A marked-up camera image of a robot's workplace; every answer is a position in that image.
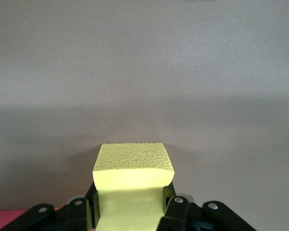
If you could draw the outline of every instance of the screw head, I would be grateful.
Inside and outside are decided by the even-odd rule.
[[[183,198],[181,198],[181,197],[176,197],[175,199],[174,199],[174,201],[176,202],[176,203],[183,203]]]
[[[43,212],[46,212],[47,211],[47,208],[46,207],[43,207],[43,208],[40,208],[39,209],[39,213],[43,213]]]
[[[75,205],[81,205],[81,204],[82,204],[81,200],[75,202]]]
[[[217,206],[217,204],[215,204],[215,203],[209,203],[209,204],[208,204],[208,207],[209,207],[210,209],[213,209],[213,210],[218,209],[218,206]]]

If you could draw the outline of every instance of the gray wall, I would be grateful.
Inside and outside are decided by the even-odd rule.
[[[84,194],[106,142],[289,231],[289,0],[0,0],[0,209]]]

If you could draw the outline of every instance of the yellow foam block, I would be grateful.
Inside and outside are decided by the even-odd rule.
[[[93,169],[97,231],[155,231],[174,175],[162,143],[103,144]]]

